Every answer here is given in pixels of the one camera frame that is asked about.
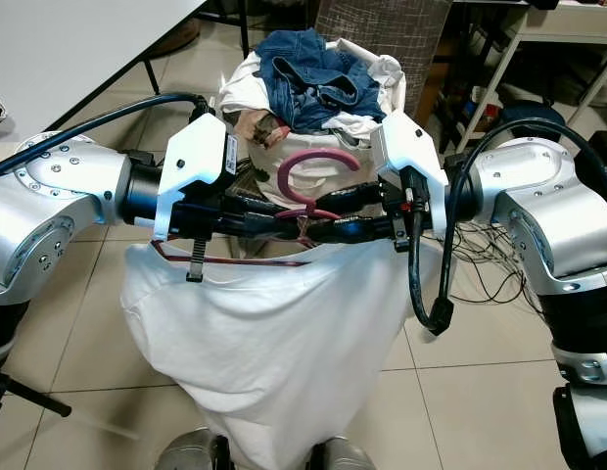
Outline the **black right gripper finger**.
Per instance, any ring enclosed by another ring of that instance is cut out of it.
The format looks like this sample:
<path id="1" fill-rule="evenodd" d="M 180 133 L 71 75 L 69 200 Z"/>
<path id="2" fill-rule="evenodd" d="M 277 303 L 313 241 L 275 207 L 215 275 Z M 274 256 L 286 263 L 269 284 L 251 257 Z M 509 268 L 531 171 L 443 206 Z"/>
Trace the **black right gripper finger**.
<path id="1" fill-rule="evenodd" d="M 306 238 L 321 245 L 361 245 L 378 239 L 393 239 L 395 231 L 388 216 L 348 216 L 313 222 Z"/>
<path id="2" fill-rule="evenodd" d="M 329 208 L 365 208 L 381 205 L 384 201 L 384 185 L 381 182 L 362 182 L 329 193 Z"/>

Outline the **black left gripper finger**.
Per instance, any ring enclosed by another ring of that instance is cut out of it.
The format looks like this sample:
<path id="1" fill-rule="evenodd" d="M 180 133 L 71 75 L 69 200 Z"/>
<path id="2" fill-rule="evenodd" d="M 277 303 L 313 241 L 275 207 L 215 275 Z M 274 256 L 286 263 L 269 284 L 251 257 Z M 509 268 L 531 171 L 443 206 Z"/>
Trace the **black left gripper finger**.
<path id="1" fill-rule="evenodd" d="M 228 236 L 247 239 L 285 239 L 296 241 L 300 228 L 293 219 L 251 218 L 228 220 Z"/>
<path id="2" fill-rule="evenodd" d="M 266 200 L 254 196 L 254 194 L 245 194 L 241 192 L 233 193 L 233 207 L 235 211 L 242 213 L 255 214 L 277 214 L 286 212 L 289 208 L 276 205 Z"/>

